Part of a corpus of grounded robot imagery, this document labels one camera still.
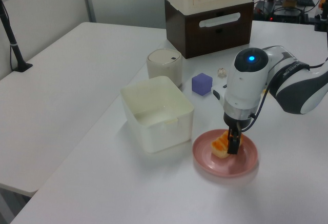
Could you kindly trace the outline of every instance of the cable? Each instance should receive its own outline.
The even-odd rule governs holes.
[[[322,65],[324,65],[325,64],[325,62],[324,63],[322,63],[322,64],[319,64],[319,65],[315,65],[315,66],[309,66],[309,68],[310,69],[316,69],[316,68],[320,68]]]
[[[272,77],[270,83],[268,84],[268,86],[267,86],[267,88],[266,88],[266,90],[265,90],[265,93],[264,93],[264,95],[263,95],[263,98],[262,98],[261,104],[260,104],[260,106],[259,106],[259,108],[258,108],[258,111],[257,111],[256,115],[255,115],[255,114],[251,114],[251,115],[250,115],[250,117],[253,118],[252,123],[251,123],[248,127],[246,127],[246,128],[244,128],[243,130],[241,130],[241,131],[240,131],[241,133],[246,132],[248,129],[250,129],[250,128],[254,125],[255,121],[257,120],[257,118],[258,118],[258,116],[259,116],[259,114],[260,114],[260,112],[261,112],[261,109],[262,109],[262,107],[263,107],[263,104],[264,104],[265,98],[267,97],[267,94],[268,94],[268,92],[269,92],[269,89],[270,89],[272,83],[275,81],[275,79],[277,78],[277,76],[278,76],[281,72],[285,71],[289,66],[290,66],[290,65],[287,65],[287,66],[285,66],[284,68],[281,68],[281,69],[280,69],[280,70],[279,70],[279,71],[278,71],[278,72]]]
[[[318,0],[318,2],[312,7],[312,9],[310,9],[310,10],[307,10],[307,11],[304,11],[304,13],[307,13],[307,12],[309,12],[309,11],[311,11],[311,10],[313,10],[317,5],[318,5],[318,3],[320,2],[320,0]]]
[[[2,1],[2,0],[0,0],[0,5],[3,7],[3,9],[5,10],[5,13],[6,13],[6,17],[7,17],[7,19],[8,19],[8,24],[10,24],[10,19],[9,19],[9,14],[8,14],[8,12],[7,12],[7,9],[6,9],[6,6],[5,6],[5,4],[4,4],[4,2]],[[11,61],[11,51],[12,51],[12,47],[11,47],[11,45],[10,45],[10,57],[9,57],[9,63],[10,63],[10,69],[11,69],[11,71],[14,71],[13,70],[13,68],[12,68],[12,61]]]

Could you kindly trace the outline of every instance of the orange food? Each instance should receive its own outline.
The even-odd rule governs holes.
[[[242,144],[243,135],[240,137],[240,144]],[[226,158],[228,154],[228,130],[226,130],[220,137],[211,143],[212,153],[219,158]]]

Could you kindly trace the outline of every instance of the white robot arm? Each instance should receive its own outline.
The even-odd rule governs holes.
[[[298,61],[282,46],[239,52],[227,84],[213,90],[223,105],[223,119],[229,126],[228,153],[237,154],[241,133],[255,122],[268,91],[285,112],[305,114],[328,92],[328,62],[318,72],[312,72],[309,65]]]

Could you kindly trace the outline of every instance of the small white object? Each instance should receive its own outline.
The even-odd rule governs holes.
[[[158,49],[147,57],[148,77],[167,76],[179,87],[182,83],[182,56],[171,49]]]
[[[227,71],[225,68],[221,68],[217,71],[217,76],[221,78],[225,78],[227,76]]]
[[[166,76],[120,91],[131,130],[143,149],[153,153],[191,138],[194,106]]]

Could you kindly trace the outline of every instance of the drawer handle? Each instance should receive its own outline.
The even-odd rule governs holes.
[[[230,15],[223,15],[223,16],[200,21],[199,26],[201,28],[203,28],[203,27],[209,28],[209,27],[226,24],[226,23],[236,22],[239,20],[239,18],[240,18],[240,13],[238,12],[238,13],[234,13],[234,14],[230,14]]]

